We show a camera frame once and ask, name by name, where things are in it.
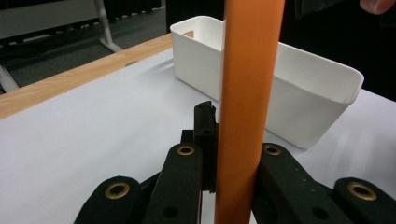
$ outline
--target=gray floor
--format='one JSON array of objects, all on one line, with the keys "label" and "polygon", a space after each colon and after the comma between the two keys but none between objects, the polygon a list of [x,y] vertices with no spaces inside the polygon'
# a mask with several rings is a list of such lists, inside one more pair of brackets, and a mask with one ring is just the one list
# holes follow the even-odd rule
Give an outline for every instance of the gray floor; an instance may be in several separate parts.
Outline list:
[{"label": "gray floor", "polygon": [[[151,13],[134,14],[117,20],[110,23],[110,30],[114,43],[122,49],[165,35],[165,7],[154,9]],[[49,39],[47,43],[62,43],[66,38],[77,40],[35,57],[10,63],[6,68],[20,87],[35,83],[112,54],[100,44],[98,39],[101,36],[102,30],[98,24],[87,26],[83,31],[76,30],[73,34],[60,35],[56,37],[58,40]]]}]

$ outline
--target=orange object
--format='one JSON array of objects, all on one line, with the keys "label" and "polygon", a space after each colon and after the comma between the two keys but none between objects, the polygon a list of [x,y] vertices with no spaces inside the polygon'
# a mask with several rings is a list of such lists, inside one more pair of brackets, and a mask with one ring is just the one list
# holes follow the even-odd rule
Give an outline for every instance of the orange object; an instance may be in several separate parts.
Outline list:
[{"label": "orange object", "polygon": [[216,224],[249,222],[284,0],[228,0]]}]

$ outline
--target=background table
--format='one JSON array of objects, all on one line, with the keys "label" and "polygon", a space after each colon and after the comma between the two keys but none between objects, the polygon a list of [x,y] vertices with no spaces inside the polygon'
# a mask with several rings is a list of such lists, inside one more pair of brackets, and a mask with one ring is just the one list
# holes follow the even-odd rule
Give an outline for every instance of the background table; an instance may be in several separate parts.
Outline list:
[{"label": "background table", "polygon": [[[140,46],[139,57],[155,54],[153,43],[166,49],[169,36]],[[210,98],[174,77],[170,49],[105,76],[139,59],[129,53],[0,98],[1,223],[71,223],[105,179],[143,181],[161,170],[181,130],[192,128],[193,107]],[[314,147],[300,149],[269,132],[265,142],[287,148],[329,187],[355,176],[396,198],[394,111],[395,103],[361,91]],[[203,223],[212,221],[213,202],[204,195]]]}]

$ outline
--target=white container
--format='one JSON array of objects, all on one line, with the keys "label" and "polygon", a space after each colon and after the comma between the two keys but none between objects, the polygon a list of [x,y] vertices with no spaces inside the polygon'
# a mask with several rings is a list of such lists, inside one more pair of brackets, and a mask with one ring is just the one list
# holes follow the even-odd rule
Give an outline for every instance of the white container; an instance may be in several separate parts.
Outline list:
[{"label": "white container", "polygon": [[[219,100],[223,22],[195,17],[171,26],[175,76]],[[193,38],[184,35],[193,31]],[[358,96],[357,70],[279,43],[266,129],[312,147]]]}]

